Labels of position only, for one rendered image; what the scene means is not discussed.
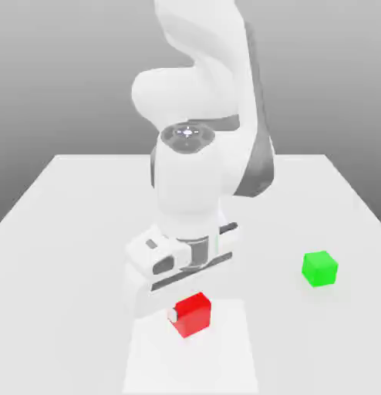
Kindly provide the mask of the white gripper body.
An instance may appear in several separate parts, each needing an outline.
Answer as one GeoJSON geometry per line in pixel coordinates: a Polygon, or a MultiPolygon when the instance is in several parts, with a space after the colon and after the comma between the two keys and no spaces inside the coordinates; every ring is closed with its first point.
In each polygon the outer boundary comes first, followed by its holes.
{"type": "Polygon", "coordinates": [[[124,305],[137,319],[170,308],[198,292],[209,295],[234,286],[234,252],[240,230],[219,227],[213,242],[169,238],[152,225],[126,245],[124,305]]]}

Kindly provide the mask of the small red cube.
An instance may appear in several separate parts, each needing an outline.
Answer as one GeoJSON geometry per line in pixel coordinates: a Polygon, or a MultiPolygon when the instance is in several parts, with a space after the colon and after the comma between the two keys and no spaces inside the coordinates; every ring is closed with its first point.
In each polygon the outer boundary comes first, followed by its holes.
{"type": "Polygon", "coordinates": [[[178,312],[178,320],[171,324],[184,339],[210,325],[211,301],[202,292],[177,302],[174,308],[178,312]]]}

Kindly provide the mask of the small green cube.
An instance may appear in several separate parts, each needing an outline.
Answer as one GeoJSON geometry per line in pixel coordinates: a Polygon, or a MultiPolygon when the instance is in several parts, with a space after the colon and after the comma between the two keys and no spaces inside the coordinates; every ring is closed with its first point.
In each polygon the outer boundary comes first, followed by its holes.
{"type": "Polygon", "coordinates": [[[302,274],[312,287],[332,285],[338,267],[338,263],[327,251],[308,252],[303,257],[302,274]]]}

